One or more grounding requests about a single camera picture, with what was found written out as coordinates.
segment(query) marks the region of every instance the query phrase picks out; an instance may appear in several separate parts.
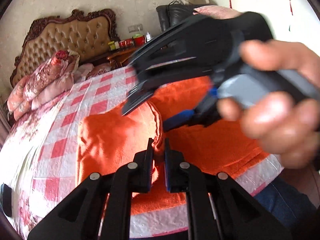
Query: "orange blanket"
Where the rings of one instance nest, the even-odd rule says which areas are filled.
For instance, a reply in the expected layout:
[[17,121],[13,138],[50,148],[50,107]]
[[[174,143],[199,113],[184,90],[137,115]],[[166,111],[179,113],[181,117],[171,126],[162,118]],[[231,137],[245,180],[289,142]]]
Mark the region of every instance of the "orange blanket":
[[164,134],[165,120],[185,109],[192,109],[206,94],[210,81],[206,77],[184,80],[158,89],[155,95],[128,116],[121,107],[91,115],[79,124],[76,184],[92,172],[109,174],[133,160],[136,152],[147,148],[154,138],[155,169],[151,192],[135,195],[132,214],[174,207],[185,203],[184,194],[169,194],[165,189],[163,142],[170,140],[174,150],[202,171],[224,171],[233,178],[267,157],[256,141],[245,137],[238,122],[219,121],[207,128],[200,125],[180,127]]

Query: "ornate headboard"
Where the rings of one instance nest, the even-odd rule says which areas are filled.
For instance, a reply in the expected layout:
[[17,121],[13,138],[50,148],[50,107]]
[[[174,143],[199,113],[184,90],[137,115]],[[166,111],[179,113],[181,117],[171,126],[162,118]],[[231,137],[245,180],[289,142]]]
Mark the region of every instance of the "ornate headboard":
[[12,87],[58,50],[78,52],[80,62],[109,51],[108,43],[119,41],[115,21],[116,15],[111,9],[91,12],[87,16],[75,9],[66,19],[51,16],[34,20],[21,55],[15,58],[16,68],[10,77]]

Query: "wall socket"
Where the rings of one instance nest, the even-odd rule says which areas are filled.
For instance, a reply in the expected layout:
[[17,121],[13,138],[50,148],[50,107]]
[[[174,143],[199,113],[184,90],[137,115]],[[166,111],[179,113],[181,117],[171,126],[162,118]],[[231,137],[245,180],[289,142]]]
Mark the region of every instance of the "wall socket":
[[138,32],[139,29],[142,31],[143,27],[142,24],[136,24],[136,25],[131,25],[128,27],[129,33],[134,33],[134,32]]

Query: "floral wallpaper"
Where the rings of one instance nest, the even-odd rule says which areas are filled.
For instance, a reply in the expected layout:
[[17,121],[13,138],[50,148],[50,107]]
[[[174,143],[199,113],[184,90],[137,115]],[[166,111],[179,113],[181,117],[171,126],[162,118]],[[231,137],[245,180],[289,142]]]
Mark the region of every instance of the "floral wallpaper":
[[85,13],[111,8],[116,13],[117,32],[121,39],[132,36],[128,26],[143,25],[143,33],[152,36],[160,33],[155,8],[172,0],[13,0],[0,20],[0,95],[9,96],[12,87],[9,77],[14,69],[14,59],[33,20],[50,15],[70,16],[75,8]]

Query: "pink floral pillow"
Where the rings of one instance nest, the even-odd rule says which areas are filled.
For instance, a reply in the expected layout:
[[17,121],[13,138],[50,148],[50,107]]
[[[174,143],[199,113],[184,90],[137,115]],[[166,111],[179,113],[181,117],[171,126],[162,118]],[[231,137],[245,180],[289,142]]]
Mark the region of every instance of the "pink floral pillow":
[[64,73],[60,78],[53,81],[32,100],[31,109],[36,110],[46,102],[54,99],[64,91],[70,90],[74,84],[73,74]]
[[23,98],[31,101],[46,86],[61,77],[65,72],[72,72],[76,65],[76,63],[73,64],[74,61],[75,56],[70,56],[68,51],[57,51],[30,75],[24,88]]
[[8,101],[7,106],[10,114],[17,109],[17,107],[23,102],[23,89],[28,81],[29,76],[24,76],[12,90]]
[[226,8],[218,5],[205,5],[199,8],[195,8],[194,10],[203,15],[211,16],[215,19],[220,20],[234,18],[242,14],[241,12],[238,12],[231,8]]
[[13,111],[13,117],[17,121],[22,117],[26,112],[31,110],[31,102],[24,100],[18,108]]

